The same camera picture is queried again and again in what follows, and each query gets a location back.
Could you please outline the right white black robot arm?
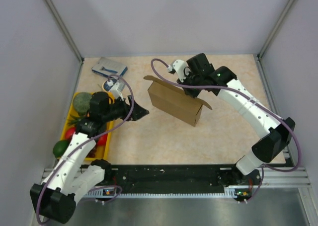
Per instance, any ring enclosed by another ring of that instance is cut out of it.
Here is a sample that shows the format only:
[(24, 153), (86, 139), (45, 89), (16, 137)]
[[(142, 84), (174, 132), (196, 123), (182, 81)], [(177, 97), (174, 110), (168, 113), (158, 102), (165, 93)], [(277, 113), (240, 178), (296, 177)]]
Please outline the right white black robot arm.
[(177, 83), (183, 86), (186, 95), (196, 97), (203, 86), (206, 91), (230, 104), (254, 128), (259, 141), (235, 163), (232, 179), (244, 184), (250, 173), (263, 164), (270, 163), (291, 141), (295, 122), (288, 117), (282, 119), (260, 103), (241, 83), (228, 67), (217, 69), (209, 63), (205, 54), (198, 54), (187, 61), (176, 60), (169, 67), (176, 72)]

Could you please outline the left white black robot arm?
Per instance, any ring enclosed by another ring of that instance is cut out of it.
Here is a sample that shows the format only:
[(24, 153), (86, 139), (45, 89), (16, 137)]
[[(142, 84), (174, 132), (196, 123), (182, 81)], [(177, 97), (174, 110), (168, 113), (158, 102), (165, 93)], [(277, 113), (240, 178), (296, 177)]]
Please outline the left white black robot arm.
[(89, 152), (96, 146), (104, 134), (111, 132), (107, 124), (111, 121), (137, 121), (149, 111), (134, 101), (121, 97), (111, 99), (106, 92), (95, 92), (89, 101), (86, 116), (76, 125), (76, 130), (57, 165), (41, 184), (34, 184), (30, 189), (31, 201), (40, 225), (41, 216), (67, 223), (75, 212), (79, 201), (98, 184), (111, 182), (111, 165), (103, 159), (94, 160), (88, 169), (75, 177)]

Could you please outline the brown cardboard box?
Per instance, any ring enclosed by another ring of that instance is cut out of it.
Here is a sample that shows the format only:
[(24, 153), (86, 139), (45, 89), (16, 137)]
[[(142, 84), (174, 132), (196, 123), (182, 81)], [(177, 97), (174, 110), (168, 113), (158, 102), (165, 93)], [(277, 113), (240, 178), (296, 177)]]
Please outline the brown cardboard box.
[(144, 76), (151, 81), (148, 94), (154, 107), (195, 127), (201, 117), (203, 107), (212, 107), (200, 98), (192, 98), (180, 88), (173, 86), (152, 75)]

